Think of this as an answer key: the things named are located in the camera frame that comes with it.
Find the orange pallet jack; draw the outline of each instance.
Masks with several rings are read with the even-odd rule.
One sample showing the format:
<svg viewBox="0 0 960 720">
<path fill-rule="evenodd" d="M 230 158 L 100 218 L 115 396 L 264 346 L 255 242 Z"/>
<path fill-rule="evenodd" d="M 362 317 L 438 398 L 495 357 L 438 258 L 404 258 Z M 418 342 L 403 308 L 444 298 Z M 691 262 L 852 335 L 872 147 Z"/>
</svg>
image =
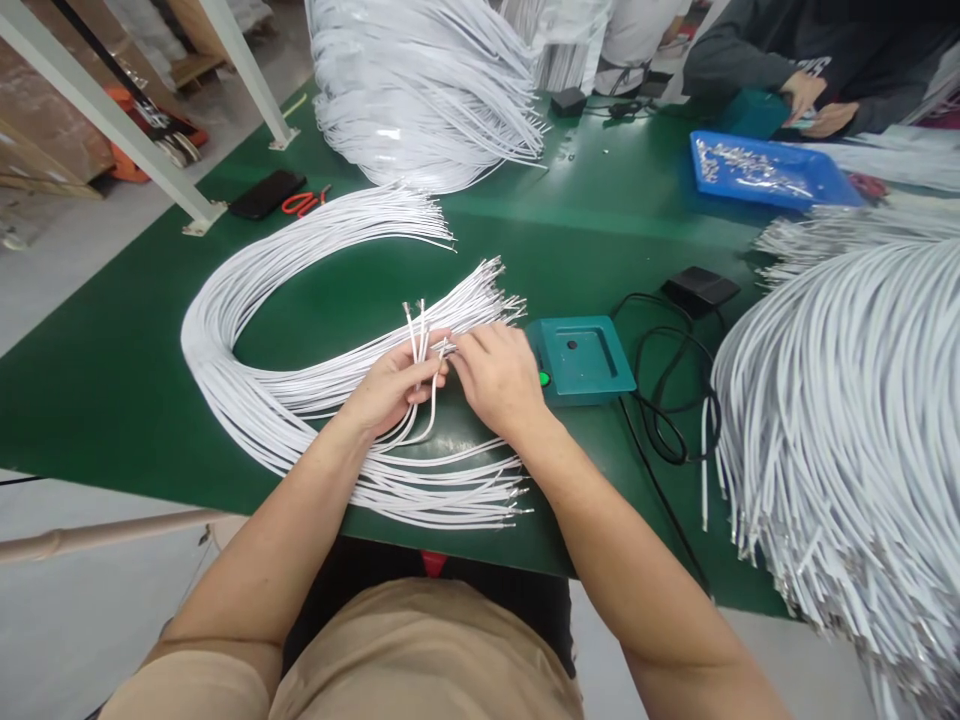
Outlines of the orange pallet jack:
<svg viewBox="0 0 960 720">
<path fill-rule="evenodd" d="M 117 105 L 120 106 L 127 116 L 137 124 L 137 127 L 143 130 L 148 136 L 151 135 L 150 125 L 138 110 L 133 96 L 128 90 L 121 87 L 107 87 L 104 88 L 104 90 L 107 91 L 107 94 L 113 98 L 113 100 L 117 103 Z M 167 117 L 176 120 L 178 123 L 185 126 L 185 128 L 181 128 L 181 131 L 173 134 L 172 137 L 175 139 L 175 145 L 171 144 L 169 140 L 164 140 L 161 142 L 155 140 L 154 142 L 156 143 L 157 147 L 160 148 L 164 154 L 170 158 L 170 162 L 177 167 L 182 168 L 188 165 L 190 162 L 199 160 L 200 153 L 197 152 L 196 148 L 202 147 L 210 139 L 210 136 L 207 135 L 207 132 L 205 130 L 201 130 L 189 120 L 178 117 L 173 113 L 166 112 L 162 109 L 160 112 Z M 177 138 L 177 135 L 181 135 L 183 140 Z M 184 145 L 184 140 L 189 144 L 190 147 L 186 147 Z M 113 158 L 117 163 L 110 171 L 110 175 L 118 180 L 126 180 L 127 182 L 149 182 L 150 177 L 143 170 L 141 170 L 133 160 L 130 159 L 129 155 L 117 147 L 115 143 L 110 143 L 110 149 L 113 152 Z M 187 154 L 190 156 L 189 160 L 186 160 L 184 157 Z"/>
</svg>

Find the teal crimping machine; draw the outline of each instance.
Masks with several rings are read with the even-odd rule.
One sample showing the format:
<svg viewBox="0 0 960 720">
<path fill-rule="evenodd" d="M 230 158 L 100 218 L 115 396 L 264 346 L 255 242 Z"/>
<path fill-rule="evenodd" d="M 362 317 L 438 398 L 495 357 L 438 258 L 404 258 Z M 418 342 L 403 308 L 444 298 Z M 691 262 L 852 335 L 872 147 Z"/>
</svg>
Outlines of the teal crimping machine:
<svg viewBox="0 0 960 720">
<path fill-rule="evenodd" d="M 527 326 L 547 405 L 602 405 L 637 389 L 613 321 L 548 318 Z"/>
</svg>

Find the blue plastic tray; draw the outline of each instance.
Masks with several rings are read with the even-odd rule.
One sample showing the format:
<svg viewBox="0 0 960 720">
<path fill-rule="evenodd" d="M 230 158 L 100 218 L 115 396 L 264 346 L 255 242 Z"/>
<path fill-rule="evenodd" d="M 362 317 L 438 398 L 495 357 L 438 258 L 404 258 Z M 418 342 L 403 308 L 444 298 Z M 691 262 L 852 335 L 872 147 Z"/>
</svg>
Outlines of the blue plastic tray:
<svg viewBox="0 0 960 720">
<path fill-rule="evenodd" d="M 690 133 L 700 192 L 806 211 L 864 204 L 833 159 L 794 145 L 696 130 Z"/>
</svg>

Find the dark gray sweatshirt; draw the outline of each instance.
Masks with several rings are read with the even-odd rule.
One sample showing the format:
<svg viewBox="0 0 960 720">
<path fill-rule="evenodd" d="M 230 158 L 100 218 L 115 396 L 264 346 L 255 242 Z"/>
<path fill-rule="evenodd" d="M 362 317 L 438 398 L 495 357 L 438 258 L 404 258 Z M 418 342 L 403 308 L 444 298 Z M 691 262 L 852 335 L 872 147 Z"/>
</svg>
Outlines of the dark gray sweatshirt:
<svg viewBox="0 0 960 720">
<path fill-rule="evenodd" d="M 810 0 L 730 0 L 691 48 L 683 92 L 727 99 L 741 88 L 777 92 L 797 70 L 822 77 L 817 107 L 860 104 L 840 135 L 883 132 L 923 99 L 940 56 L 956 41 L 949 26 L 820 24 Z"/>
</svg>

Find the black adapter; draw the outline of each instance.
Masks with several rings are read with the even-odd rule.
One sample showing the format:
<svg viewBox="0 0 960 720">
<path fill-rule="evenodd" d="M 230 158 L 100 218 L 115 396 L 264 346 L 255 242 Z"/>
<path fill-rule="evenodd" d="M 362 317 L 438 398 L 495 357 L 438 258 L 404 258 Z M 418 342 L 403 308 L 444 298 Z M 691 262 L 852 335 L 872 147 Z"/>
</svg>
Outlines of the black adapter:
<svg viewBox="0 0 960 720">
<path fill-rule="evenodd" d="M 732 280 L 696 266 L 674 275 L 660 288 L 663 294 L 697 320 L 740 292 Z"/>
<path fill-rule="evenodd" d="M 550 96 L 550 110 L 557 117 L 580 117 L 587 106 L 587 96 L 580 88 L 567 88 Z"/>
</svg>

